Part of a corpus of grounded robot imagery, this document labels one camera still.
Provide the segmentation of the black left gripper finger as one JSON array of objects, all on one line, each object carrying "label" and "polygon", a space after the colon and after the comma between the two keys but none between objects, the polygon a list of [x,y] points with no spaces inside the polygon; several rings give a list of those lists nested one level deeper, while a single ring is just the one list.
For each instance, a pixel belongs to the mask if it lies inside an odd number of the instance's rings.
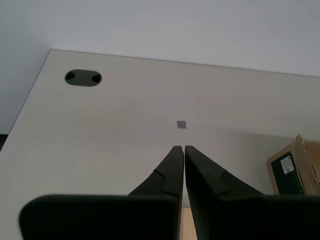
[{"label": "black left gripper finger", "polygon": [[265,195],[191,145],[185,180],[200,240],[317,240],[320,198]]},{"label": "black left gripper finger", "polygon": [[174,146],[128,195],[44,195],[19,214],[25,240],[177,240],[184,152]]}]

